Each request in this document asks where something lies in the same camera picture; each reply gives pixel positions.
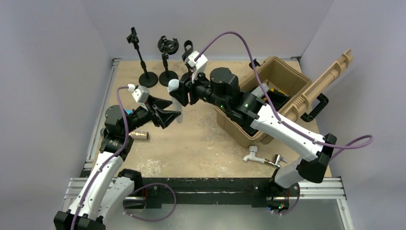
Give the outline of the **black shockmount mic stand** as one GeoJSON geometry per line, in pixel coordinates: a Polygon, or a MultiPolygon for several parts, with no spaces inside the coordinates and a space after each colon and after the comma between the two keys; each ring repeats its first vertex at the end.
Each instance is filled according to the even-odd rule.
{"type": "Polygon", "coordinates": [[[161,36],[158,41],[158,49],[161,52],[164,71],[160,74],[158,81],[163,86],[168,86],[169,81],[178,79],[176,72],[169,70],[168,59],[170,55],[175,54],[179,49],[179,42],[176,38],[169,40],[165,35],[161,36]]]}

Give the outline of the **white microphone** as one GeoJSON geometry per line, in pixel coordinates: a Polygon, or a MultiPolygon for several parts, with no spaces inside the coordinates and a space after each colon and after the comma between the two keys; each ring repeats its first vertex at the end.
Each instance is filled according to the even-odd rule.
{"type": "MultiPolygon", "coordinates": [[[[171,93],[174,90],[177,90],[179,88],[179,80],[178,79],[171,79],[168,82],[168,92],[171,93]]],[[[180,112],[180,115],[176,118],[177,123],[181,124],[183,122],[183,113],[182,113],[182,108],[183,106],[181,103],[174,97],[171,97],[172,99],[172,104],[174,106],[174,109],[176,111],[180,112]]]]}

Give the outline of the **glitter rhinestone microphone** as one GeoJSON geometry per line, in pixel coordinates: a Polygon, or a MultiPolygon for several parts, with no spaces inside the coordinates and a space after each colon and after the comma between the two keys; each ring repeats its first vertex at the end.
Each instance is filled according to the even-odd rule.
{"type": "Polygon", "coordinates": [[[129,133],[129,137],[131,137],[133,140],[147,141],[149,140],[150,135],[147,131],[134,130],[129,133]]]}

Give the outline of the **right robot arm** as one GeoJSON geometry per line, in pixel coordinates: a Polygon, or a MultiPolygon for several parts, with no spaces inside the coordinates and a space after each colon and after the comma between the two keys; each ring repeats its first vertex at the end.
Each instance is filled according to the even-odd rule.
{"type": "Polygon", "coordinates": [[[263,99],[242,92],[238,77],[230,69],[216,68],[208,79],[204,73],[199,73],[195,79],[172,79],[168,91],[173,101],[182,106],[195,104],[198,100],[212,104],[223,109],[226,116],[245,131],[266,133],[298,153],[300,157],[296,161],[275,170],[269,181],[273,194],[280,195],[302,180],[323,182],[337,138],[307,130],[275,112],[263,99]]]}

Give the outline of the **black clip mic stand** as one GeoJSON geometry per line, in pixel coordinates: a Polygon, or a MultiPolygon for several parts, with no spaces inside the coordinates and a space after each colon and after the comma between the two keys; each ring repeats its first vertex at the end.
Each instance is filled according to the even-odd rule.
{"type": "Polygon", "coordinates": [[[184,53],[182,54],[182,61],[185,62],[186,58],[193,52],[193,42],[186,40],[183,44],[184,53]]]}

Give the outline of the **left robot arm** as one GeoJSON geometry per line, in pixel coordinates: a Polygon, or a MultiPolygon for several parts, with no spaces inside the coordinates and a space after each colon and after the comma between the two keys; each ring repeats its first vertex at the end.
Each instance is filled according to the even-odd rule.
{"type": "Polygon", "coordinates": [[[111,214],[128,195],[139,195],[145,186],[141,173],[123,169],[133,141],[129,133],[149,122],[166,128],[181,115],[181,110],[166,110],[172,102],[149,96],[136,96],[140,106],[127,113],[122,104],[105,112],[105,127],[93,170],[83,188],[66,211],[54,217],[57,230],[104,230],[111,214]]]}

